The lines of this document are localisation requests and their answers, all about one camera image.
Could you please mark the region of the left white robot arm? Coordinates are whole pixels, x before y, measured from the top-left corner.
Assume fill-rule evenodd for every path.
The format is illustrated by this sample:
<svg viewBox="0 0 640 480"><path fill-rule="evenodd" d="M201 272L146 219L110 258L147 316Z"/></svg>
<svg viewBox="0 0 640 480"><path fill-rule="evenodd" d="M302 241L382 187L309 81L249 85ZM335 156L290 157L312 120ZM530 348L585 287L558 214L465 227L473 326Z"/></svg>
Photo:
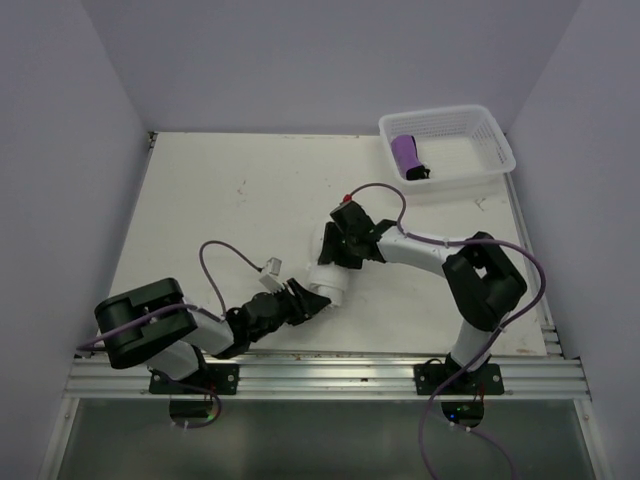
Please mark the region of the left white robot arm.
<svg viewBox="0 0 640 480"><path fill-rule="evenodd" d="M218 317L187 302L178 281L165 278L104 300L94 315L112 368L145 365L193 393L207 383L204 353L219 359L242 355L265 336L301 325L330 305L330 298L291 278Z"/></svg>

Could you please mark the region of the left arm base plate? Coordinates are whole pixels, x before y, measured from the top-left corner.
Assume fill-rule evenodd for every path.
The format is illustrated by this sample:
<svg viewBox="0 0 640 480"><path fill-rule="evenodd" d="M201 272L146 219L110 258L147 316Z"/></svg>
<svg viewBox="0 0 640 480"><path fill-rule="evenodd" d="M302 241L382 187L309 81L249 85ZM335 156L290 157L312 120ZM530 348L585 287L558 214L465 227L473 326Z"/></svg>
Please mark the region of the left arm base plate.
<svg viewBox="0 0 640 480"><path fill-rule="evenodd" d="M155 395L235 395L240 379L240 367L234 363L206 364L182 380L172 380L151 371L149 392Z"/></svg>

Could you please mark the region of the purple microfiber towel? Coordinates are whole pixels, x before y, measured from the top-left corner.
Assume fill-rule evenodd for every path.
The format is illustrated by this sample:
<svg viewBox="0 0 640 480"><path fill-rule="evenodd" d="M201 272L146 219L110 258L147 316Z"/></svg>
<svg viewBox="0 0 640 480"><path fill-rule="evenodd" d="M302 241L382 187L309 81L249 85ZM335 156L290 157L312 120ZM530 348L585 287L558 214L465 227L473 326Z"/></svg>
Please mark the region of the purple microfiber towel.
<svg viewBox="0 0 640 480"><path fill-rule="evenodd" d="M430 168L418 156L417 143L412 135L399 135L391 143L391 153L404 180L417 181L430 178Z"/></svg>

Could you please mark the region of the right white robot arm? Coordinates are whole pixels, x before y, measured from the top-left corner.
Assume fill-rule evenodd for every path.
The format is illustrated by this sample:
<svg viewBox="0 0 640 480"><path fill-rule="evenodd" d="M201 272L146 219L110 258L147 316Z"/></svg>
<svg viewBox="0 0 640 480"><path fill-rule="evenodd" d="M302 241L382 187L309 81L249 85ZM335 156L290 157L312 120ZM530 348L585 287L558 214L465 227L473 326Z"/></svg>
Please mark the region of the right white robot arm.
<svg viewBox="0 0 640 480"><path fill-rule="evenodd" d="M527 285L495 239L478 232L460 246L436 238L420 241L396 220L374 222L360 204L346 201L312 242L309 290L339 306L349 273L366 261L400 264L447 281L463 322L447 356L445 379L451 389L468 392L481 380L490 357L489 338L527 291Z"/></svg>

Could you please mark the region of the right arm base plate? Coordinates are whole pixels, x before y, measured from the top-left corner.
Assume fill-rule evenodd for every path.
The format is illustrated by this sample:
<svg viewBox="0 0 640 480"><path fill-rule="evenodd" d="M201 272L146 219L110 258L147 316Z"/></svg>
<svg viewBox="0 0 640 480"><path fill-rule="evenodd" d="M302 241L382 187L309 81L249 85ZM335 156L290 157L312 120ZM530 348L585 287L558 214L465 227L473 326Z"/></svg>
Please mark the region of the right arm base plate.
<svg viewBox="0 0 640 480"><path fill-rule="evenodd" d="M416 393L436 395L503 395L505 387L500 366L484 361L476 370L458 374L459 366L447 356L432 358L413 366Z"/></svg>

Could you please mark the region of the white towel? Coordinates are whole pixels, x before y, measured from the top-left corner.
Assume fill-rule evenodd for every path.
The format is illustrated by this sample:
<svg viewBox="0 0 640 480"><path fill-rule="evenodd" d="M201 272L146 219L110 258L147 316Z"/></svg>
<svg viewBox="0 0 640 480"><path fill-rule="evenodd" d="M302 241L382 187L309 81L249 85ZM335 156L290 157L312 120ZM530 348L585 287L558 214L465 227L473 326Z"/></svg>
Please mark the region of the white towel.
<svg viewBox="0 0 640 480"><path fill-rule="evenodd" d="M330 299L332 308L340 307L349 284L349 270L329 263L320 264L326 224L318 224L311 236L307 289Z"/></svg>

